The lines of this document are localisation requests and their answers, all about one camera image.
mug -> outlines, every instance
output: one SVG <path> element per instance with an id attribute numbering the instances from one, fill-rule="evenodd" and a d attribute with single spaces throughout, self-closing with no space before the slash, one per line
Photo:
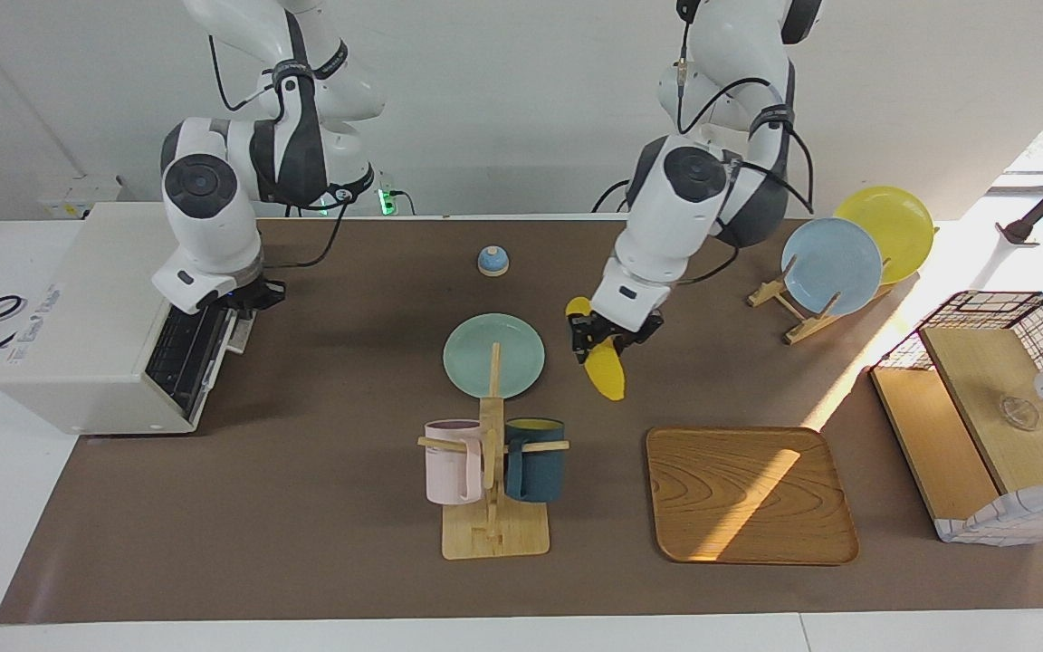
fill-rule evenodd
<path id="1" fill-rule="evenodd" d="M 522 503 L 551 503 L 562 494 L 566 452 L 522 453 L 528 442 L 566 438 L 566 425 L 554 418 L 511 418 L 505 422 L 505 496 Z"/>
<path id="2" fill-rule="evenodd" d="M 426 436 L 464 444 L 464 453 L 426 446 L 426 498 L 430 503 L 466 505 L 481 500 L 481 424 L 472 418 L 445 418 L 426 424 Z"/>

mug handle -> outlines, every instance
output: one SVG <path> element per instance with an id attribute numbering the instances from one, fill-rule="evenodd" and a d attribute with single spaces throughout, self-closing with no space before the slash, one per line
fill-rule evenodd
<path id="1" fill-rule="evenodd" d="M 464 490 L 461 500 L 472 499 L 472 488 L 481 496 L 481 442 L 472 438 L 464 438 Z"/>
<path id="2" fill-rule="evenodd" d="M 522 465 L 525 461 L 525 453 L 522 453 L 523 445 L 526 445 L 524 437 L 513 437 L 510 440 L 510 472 L 509 477 L 506 478 L 506 482 L 518 487 L 518 499 L 526 497 L 525 482 L 522 478 Z"/>

pink mug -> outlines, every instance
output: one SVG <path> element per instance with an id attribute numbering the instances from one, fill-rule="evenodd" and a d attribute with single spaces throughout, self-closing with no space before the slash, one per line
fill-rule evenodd
<path id="1" fill-rule="evenodd" d="M 467 505 L 481 500 L 481 424 L 445 418 L 426 424 L 426 436 L 463 442 L 464 453 L 426 446 L 426 497 L 438 505 Z"/>

green light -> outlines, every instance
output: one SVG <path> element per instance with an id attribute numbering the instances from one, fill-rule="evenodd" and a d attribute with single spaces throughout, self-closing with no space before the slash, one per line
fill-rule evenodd
<path id="1" fill-rule="evenodd" d="M 384 215 L 396 215 L 396 198 L 389 193 L 389 190 L 377 189 L 377 196 L 381 198 L 381 212 Z"/>

blue mug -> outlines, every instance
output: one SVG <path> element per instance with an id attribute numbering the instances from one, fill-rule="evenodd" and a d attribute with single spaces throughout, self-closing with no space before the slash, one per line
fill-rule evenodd
<path id="1" fill-rule="evenodd" d="M 551 503 L 562 496 L 566 452 L 523 453 L 528 442 L 566 438 L 566 425 L 554 418 L 511 418 L 505 422 L 505 496 L 522 503 Z"/>

